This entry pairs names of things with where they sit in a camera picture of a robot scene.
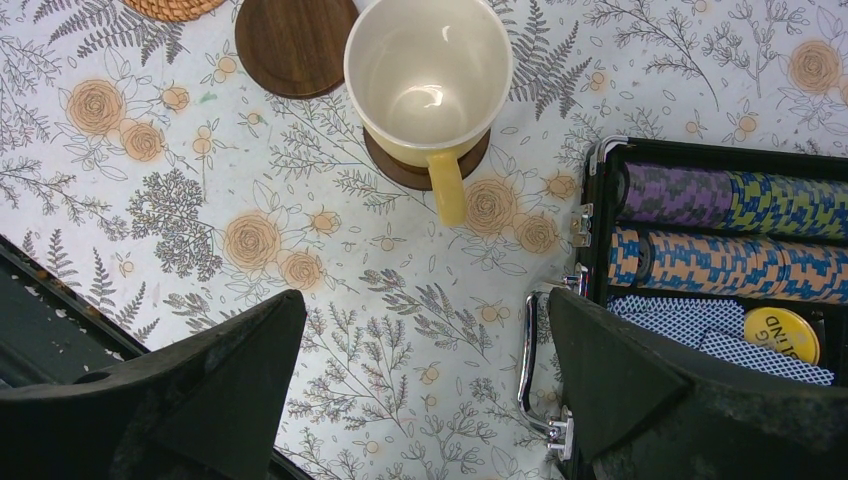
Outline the orange blue poker chip stack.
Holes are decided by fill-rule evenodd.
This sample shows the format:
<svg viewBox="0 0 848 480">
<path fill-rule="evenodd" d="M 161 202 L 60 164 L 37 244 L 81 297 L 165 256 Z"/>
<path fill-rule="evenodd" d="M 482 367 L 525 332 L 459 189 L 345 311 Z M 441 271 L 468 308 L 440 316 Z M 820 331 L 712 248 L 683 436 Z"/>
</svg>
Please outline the orange blue poker chip stack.
<svg viewBox="0 0 848 480">
<path fill-rule="evenodd" d="M 845 305 L 847 249 L 617 226 L 607 278 L 617 287 Z"/>
</svg>

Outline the yellow mug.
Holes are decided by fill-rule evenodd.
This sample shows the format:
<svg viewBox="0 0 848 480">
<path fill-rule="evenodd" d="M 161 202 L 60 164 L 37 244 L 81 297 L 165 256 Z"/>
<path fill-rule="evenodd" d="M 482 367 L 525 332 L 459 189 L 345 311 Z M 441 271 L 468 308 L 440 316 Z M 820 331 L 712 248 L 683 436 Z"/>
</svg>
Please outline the yellow mug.
<svg viewBox="0 0 848 480">
<path fill-rule="evenodd" d="M 512 84 L 498 14 L 486 1 L 373 1 L 350 31 L 343 70 L 364 130 L 427 171 L 444 225 L 463 224 L 459 159 L 490 130 Z"/>
</svg>

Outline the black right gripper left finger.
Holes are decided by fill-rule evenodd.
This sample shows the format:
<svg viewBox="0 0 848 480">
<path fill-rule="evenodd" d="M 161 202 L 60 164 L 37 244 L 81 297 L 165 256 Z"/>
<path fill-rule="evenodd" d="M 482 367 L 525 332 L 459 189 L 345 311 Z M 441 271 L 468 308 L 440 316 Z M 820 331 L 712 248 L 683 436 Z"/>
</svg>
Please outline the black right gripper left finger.
<svg viewBox="0 0 848 480">
<path fill-rule="evenodd" d="M 5 479 L 264 479 L 307 313 L 287 290 L 71 384 L 1 394 Z"/>
</svg>

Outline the floral tablecloth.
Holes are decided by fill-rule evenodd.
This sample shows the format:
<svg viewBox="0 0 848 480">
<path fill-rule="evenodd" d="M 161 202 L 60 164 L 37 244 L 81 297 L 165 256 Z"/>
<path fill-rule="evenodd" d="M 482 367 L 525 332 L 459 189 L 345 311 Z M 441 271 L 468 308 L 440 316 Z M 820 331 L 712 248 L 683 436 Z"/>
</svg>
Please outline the floral tablecloth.
<svg viewBox="0 0 848 480">
<path fill-rule="evenodd" d="M 515 402 L 525 291 L 569 268 L 613 135 L 847 153 L 843 1 L 496 1 L 515 80 L 448 228 L 347 91 L 258 86 L 240 1 L 1 5 L 1 232 L 149 349 L 279 291 L 310 320 L 276 437 L 320 479 L 553 479 Z"/>
</svg>

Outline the yellow dealer button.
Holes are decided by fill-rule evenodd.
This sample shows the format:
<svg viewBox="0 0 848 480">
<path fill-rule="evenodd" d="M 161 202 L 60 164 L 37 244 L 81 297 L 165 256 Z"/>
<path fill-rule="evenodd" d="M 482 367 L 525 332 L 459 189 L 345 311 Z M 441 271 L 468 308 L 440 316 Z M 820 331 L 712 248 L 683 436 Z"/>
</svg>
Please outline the yellow dealer button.
<svg viewBox="0 0 848 480">
<path fill-rule="evenodd" d="M 778 307 L 759 307 L 744 319 L 744 339 L 794 359 L 817 365 L 821 345 L 813 328 L 797 313 Z"/>
</svg>

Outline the woven rattan coaster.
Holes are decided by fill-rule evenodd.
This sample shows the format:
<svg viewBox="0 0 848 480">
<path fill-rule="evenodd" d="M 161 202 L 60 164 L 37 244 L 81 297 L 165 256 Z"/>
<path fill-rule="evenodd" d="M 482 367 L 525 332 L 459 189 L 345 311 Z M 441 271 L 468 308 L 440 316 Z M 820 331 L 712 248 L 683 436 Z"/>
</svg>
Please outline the woven rattan coaster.
<svg viewBox="0 0 848 480">
<path fill-rule="evenodd" d="M 217 9 L 223 0 L 124 0 L 132 10 L 162 22 L 188 22 Z"/>
</svg>

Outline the black poker chip case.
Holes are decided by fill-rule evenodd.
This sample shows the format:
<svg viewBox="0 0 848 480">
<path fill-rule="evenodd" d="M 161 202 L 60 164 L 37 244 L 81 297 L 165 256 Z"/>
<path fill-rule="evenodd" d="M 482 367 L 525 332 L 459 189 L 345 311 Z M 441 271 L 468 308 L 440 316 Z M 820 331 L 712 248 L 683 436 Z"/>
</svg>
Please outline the black poker chip case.
<svg viewBox="0 0 848 480">
<path fill-rule="evenodd" d="M 847 164 L 630 137 L 549 299 L 571 479 L 847 475 Z"/>
</svg>

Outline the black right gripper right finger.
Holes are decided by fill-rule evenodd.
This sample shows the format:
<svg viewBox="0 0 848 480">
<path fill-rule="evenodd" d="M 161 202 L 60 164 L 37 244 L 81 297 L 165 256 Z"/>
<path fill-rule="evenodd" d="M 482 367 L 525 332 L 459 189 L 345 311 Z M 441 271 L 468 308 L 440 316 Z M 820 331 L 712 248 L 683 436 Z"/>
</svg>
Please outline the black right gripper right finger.
<svg viewBox="0 0 848 480">
<path fill-rule="evenodd" d="M 847 391 L 711 357 L 563 288 L 551 331 L 596 479 L 843 479 Z"/>
</svg>

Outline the blue playing cards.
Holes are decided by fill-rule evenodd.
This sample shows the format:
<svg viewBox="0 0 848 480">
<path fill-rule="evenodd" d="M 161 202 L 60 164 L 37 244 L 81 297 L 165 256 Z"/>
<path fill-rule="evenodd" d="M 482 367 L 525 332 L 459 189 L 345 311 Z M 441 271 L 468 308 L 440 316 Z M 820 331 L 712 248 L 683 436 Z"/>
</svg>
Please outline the blue playing cards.
<svg viewBox="0 0 848 480">
<path fill-rule="evenodd" d="M 607 308 L 622 319 L 700 353 L 760 373 L 830 386 L 836 374 L 744 339 L 745 309 L 730 299 L 612 296 Z"/>
</svg>

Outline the small dark wooden coaster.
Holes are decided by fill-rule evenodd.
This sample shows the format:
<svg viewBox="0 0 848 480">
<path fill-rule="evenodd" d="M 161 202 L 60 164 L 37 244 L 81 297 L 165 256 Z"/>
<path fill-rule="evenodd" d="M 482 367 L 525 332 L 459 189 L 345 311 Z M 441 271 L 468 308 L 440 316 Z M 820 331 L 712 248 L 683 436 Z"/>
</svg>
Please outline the small dark wooden coaster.
<svg viewBox="0 0 848 480">
<path fill-rule="evenodd" d="M 237 54 L 266 91 L 315 98 L 344 83 L 343 55 L 357 17 L 350 0 L 247 0 L 235 21 Z"/>
</svg>

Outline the purple poker chip stack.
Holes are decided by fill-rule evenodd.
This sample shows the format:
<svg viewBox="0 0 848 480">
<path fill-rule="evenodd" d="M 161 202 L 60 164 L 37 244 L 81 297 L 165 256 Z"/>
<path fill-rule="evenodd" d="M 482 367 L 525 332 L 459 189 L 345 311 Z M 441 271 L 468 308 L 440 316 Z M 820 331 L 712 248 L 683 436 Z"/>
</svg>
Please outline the purple poker chip stack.
<svg viewBox="0 0 848 480">
<path fill-rule="evenodd" d="M 626 163 L 615 176 L 616 213 L 625 221 L 718 227 L 732 206 L 724 171 Z"/>
</svg>

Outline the dark wooden coaster under mug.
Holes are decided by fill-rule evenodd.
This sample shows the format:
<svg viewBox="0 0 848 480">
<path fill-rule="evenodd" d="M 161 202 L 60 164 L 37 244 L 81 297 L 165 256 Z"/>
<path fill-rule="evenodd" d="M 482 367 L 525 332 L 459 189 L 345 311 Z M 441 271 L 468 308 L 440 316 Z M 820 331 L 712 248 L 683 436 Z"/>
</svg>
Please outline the dark wooden coaster under mug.
<svg viewBox="0 0 848 480">
<path fill-rule="evenodd" d="M 432 190 L 431 178 L 426 168 L 404 164 L 391 157 L 365 129 L 362 129 L 362 135 L 370 159 L 387 178 L 412 190 Z M 481 164 L 490 145 L 490 139 L 491 131 L 488 130 L 471 150 L 459 158 L 458 165 L 462 179 L 470 176 Z"/>
</svg>

